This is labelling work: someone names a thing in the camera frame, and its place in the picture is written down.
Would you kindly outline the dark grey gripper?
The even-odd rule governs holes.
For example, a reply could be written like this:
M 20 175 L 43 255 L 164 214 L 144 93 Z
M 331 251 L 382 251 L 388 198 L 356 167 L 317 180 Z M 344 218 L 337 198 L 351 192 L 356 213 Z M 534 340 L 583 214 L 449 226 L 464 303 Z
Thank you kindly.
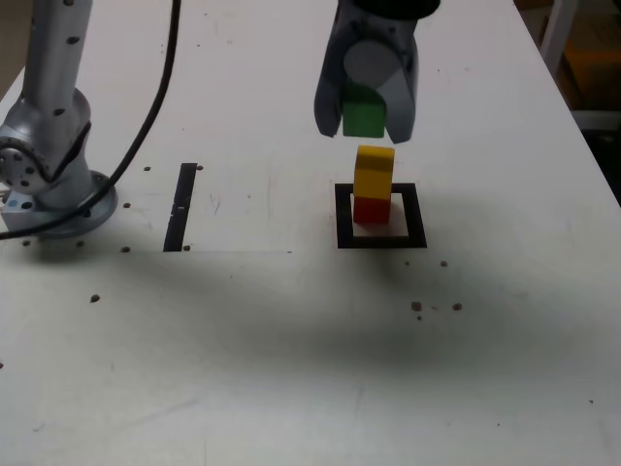
M 314 118 L 323 136 L 338 132 L 342 91 L 349 76 L 381 99 L 391 141 L 410 140 L 418 85 L 416 25 L 416 19 L 381 17 L 354 1 L 339 2 L 314 97 Z M 358 43 L 344 57 L 348 42 Z

